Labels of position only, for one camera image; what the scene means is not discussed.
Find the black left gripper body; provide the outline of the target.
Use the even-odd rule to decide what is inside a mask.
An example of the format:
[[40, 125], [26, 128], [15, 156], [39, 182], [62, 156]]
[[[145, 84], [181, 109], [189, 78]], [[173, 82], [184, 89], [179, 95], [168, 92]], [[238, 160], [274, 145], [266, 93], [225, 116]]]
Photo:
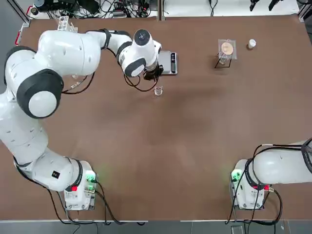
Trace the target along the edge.
[[143, 78], [145, 80], [158, 80], [161, 74], [163, 73], [163, 65], [157, 65], [155, 69], [151, 71], [145, 71], [143, 74]]

